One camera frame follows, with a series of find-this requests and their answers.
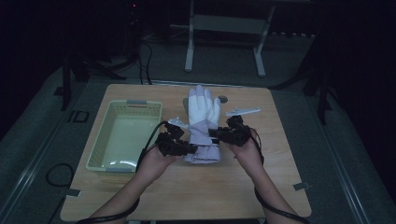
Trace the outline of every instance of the metal frame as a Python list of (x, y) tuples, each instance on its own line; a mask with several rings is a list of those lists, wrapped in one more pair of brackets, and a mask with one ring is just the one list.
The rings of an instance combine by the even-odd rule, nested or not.
[(262, 47), (265, 38), (268, 35), (271, 20), (276, 7), (272, 6), (266, 20), (220, 17), (194, 14), (194, 0), (190, 0), (190, 27), (189, 27), (189, 45), (187, 47), (187, 57), (185, 71), (192, 71), (192, 61), (194, 57), (194, 30), (210, 30), (222, 32), (235, 32), (244, 34), (261, 35), (259, 44), (253, 48), (254, 58), (256, 61), (257, 72), (259, 77), (265, 77), (264, 65), (262, 62)]
[(44, 159), (50, 151), (50, 145), (52, 144), (52, 141), (55, 139), (56, 135), (62, 128), (63, 123), (67, 121), (67, 118), (73, 110), (73, 107), (75, 106), (78, 97), (82, 94), (84, 88), (85, 85), (83, 87), (80, 85), (77, 85), (75, 87), (73, 96), (75, 96), (76, 98), (67, 102), (67, 105), (69, 106), (66, 105), (63, 113), (52, 124), (52, 127), (49, 130), (43, 143), (40, 145), (33, 158), (30, 160), (30, 162), (26, 165), (25, 169), (21, 173), (13, 190), (8, 194), (8, 197), (6, 198), (3, 206), (0, 207), (0, 223), (7, 223), (12, 218), (12, 215), (17, 209), (18, 204), (22, 201), (23, 197), (26, 195), (28, 189), (35, 180), (35, 177), (38, 174), (39, 169), (44, 162)]
[(341, 188), (345, 193), (346, 200), (350, 206), (352, 215), (355, 218), (356, 223), (369, 224), (370, 219), (368, 218), (364, 205), (361, 203), (361, 196), (357, 192), (355, 184), (349, 176), (347, 169), (342, 162), (341, 156), (338, 153), (339, 148), (334, 145), (326, 125), (324, 125), (322, 120), (320, 120), (320, 118), (316, 115), (315, 104), (312, 102), (312, 100), (308, 100), (308, 98), (305, 99), (309, 106), (312, 118), (315, 119), (315, 122), (320, 129), (322, 139), (325, 143), (324, 146), (329, 150), (329, 155), (332, 161), (334, 171), (337, 174), (338, 180), (341, 184)]

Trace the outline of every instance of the plastic tray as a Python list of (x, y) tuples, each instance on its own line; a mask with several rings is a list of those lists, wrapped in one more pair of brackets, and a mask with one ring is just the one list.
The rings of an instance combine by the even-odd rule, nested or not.
[[(140, 152), (161, 122), (163, 104), (152, 101), (111, 101), (93, 143), (87, 169), (134, 172)], [(157, 139), (158, 131), (151, 140)]]

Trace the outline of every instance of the black cable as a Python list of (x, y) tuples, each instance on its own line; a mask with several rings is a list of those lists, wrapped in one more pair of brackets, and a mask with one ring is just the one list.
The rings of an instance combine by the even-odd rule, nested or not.
[(146, 73), (146, 80), (148, 81), (148, 84), (152, 85), (151, 78), (149, 76), (149, 63), (151, 61), (152, 48), (148, 44), (146, 44), (144, 42), (142, 42), (142, 45), (145, 45), (146, 47), (148, 47), (149, 56), (148, 56), (148, 61), (147, 61), (146, 65), (142, 64), (142, 58), (140, 57), (140, 55), (138, 56), (139, 69), (140, 69), (140, 71), (139, 71), (140, 83), (143, 85), (143, 72), (145, 72)]
[[(257, 134), (256, 130), (250, 128), (250, 130), (252, 130), (254, 133)], [(259, 150), (260, 153), (260, 157), (262, 159), (262, 164), (264, 164), (264, 156), (262, 155), (262, 140), (259, 137), (259, 142), (257, 142), (257, 140), (253, 137), (252, 134), (250, 134), (250, 138), (253, 140), (254, 144), (256, 145), (257, 150)], [(271, 212), (278, 214), (282, 217), (287, 217), (296, 221), (300, 221), (304, 224), (309, 224), (309, 221), (303, 217), (299, 217), (297, 215), (294, 215), (292, 213), (288, 213), (279, 209), (274, 208), (273, 206), (271, 206), (270, 204), (266, 203), (265, 200), (262, 198), (262, 196), (260, 195), (260, 193), (256, 190), (256, 188), (254, 188), (254, 193), (256, 195), (257, 200), (259, 201), (259, 203), (262, 205), (262, 207), (270, 210)]]
[(268, 203), (266, 203), (264, 201), (264, 199), (262, 198), (262, 196), (260, 195), (260, 193), (256, 190), (256, 188), (254, 188), (254, 193), (256, 194), (256, 198), (257, 198), (257, 200), (259, 200), (259, 203), (262, 205), (262, 207), (270, 210), (271, 212), (273, 212), (275, 214), (281, 215), (282, 217), (287, 217), (287, 218), (299, 221), (299, 222), (304, 223), (304, 224), (309, 224), (309, 221), (307, 219), (303, 218), (303, 217), (299, 217), (299, 216), (294, 215), (292, 213), (288, 213), (288, 212), (276, 209), (273, 206), (271, 206)]
[[(148, 139), (148, 142), (146, 143), (146, 146), (142, 149), (139, 159), (137, 160), (137, 165), (136, 165), (136, 169), (135, 172), (137, 173), (139, 167), (140, 167), (140, 163), (142, 162), (142, 160), (145, 158), (145, 156), (147, 155), (147, 153), (151, 150), (151, 148), (149, 147), (149, 143), (151, 142), (152, 138), (154, 137), (154, 134), (157, 132), (157, 130), (161, 127), (161, 125), (165, 124), (166, 121), (162, 121), (161, 123), (159, 123), (155, 128), (154, 131), (152, 132), (151, 136)], [(87, 224), (87, 223), (102, 223), (102, 222), (108, 222), (108, 221), (114, 221), (123, 217), (127, 217), (128, 215), (130, 215), (139, 205), (140, 202), (140, 198), (138, 198), (136, 200), (136, 202), (134, 203), (134, 205), (132, 205), (131, 208), (129, 208), (128, 210), (116, 214), (116, 215), (111, 215), (111, 216), (106, 216), (106, 217), (89, 217), (89, 218), (85, 218), (82, 219), (80, 221), (77, 222), (77, 224)]]
[[(52, 173), (56, 168), (61, 167), (61, 166), (67, 167), (67, 169), (70, 171), (70, 179), (69, 179), (68, 182), (66, 182), (66, 183), (58, 184), (58, 183), (53, 182), (53, 181), (50, 179), (50, 175), (51, 175), (51, 173)], [(72, 167), (71, 165), (69, 165), (69, 164), (67, 164), (67, 163), (59, 163), (59, 164), (56, 164), (56, 165), (52, 166), (52, 167), (47, 171), (47, 173), (46, 173), (46, 181), (47, 181), (48, 184), (50, 184), (50, 185), (53, 186), (53, 187), (57, 187), (57, 188), (67, 187), (67, 188), (70, 188), (70, 185), (72, 184), (72, 180), (73, 180), (74, 174), (75, 174), (75, 172), (74, 172), (74, 169), (73, 169), (73, 167)], [(61, 201), (58, 203), (58, 205), (56, 206), (55, 211), (52, 213), (52, 215), (51, 215), (50, 218), (49, 218), (48, 224), (50, 224), (50, 223), (52, 222), (53, 218), (55, 217), (55, 214), (56, 214), (57, 211), (61, 208), (61, 205), (64, 203), (64, 199), (65, 199), (65, 197), (63, 197), (63, 198), (61, 199)]]

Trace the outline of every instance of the hand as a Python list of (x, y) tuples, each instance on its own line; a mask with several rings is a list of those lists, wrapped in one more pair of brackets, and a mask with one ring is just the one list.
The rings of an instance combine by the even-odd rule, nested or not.
[(141, 178), (148, 186), (160, 178), (166, 168), (176, 160), (176, 156), (163, 156), (158, 147), (155, 146), (149, 150), (141, 161), (135, 178)]
[[(257, 137), (257, 134), (254, 131), (250, 131), (250, 133), (254, 138)], [(249, 138), (241, 147), (238, 147), (237, 145), (228, 145), (228, 149), (233, 152), (235, 155), (234, 157), (250, 177), (262, 174), (264, 170), (261, 154), (251, 138)]]

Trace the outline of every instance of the person's left hand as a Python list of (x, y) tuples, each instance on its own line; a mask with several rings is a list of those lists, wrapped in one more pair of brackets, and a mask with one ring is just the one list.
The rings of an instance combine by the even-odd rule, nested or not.
[(160, 178), (166, 168), (177, 160), (176, 156), (164, 156), (157, 146), (153, 147), (143, 158), (136, 172), (135, 178), (142, 178), (150, 185), (154, 180)]

